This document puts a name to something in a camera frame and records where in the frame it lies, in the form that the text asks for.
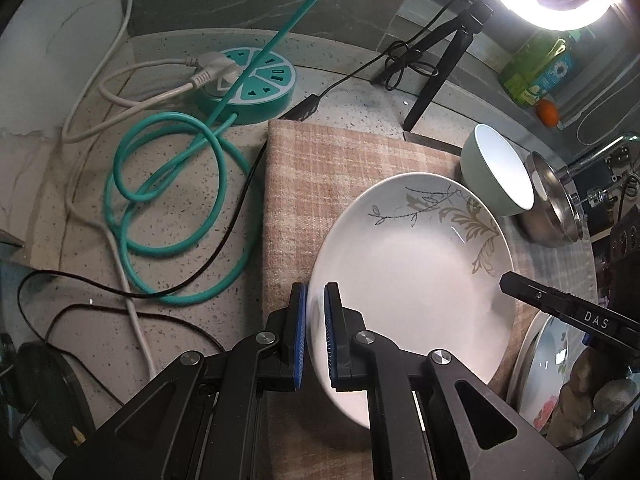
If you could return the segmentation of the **black DAS gripper arm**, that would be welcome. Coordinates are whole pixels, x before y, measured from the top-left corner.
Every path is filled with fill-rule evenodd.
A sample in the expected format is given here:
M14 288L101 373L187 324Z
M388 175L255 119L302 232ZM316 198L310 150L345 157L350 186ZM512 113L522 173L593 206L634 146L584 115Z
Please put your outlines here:
M513 271L499 280L500 290L524 304L570 324L630 356L639 356L639 323L567 292L539 284Z

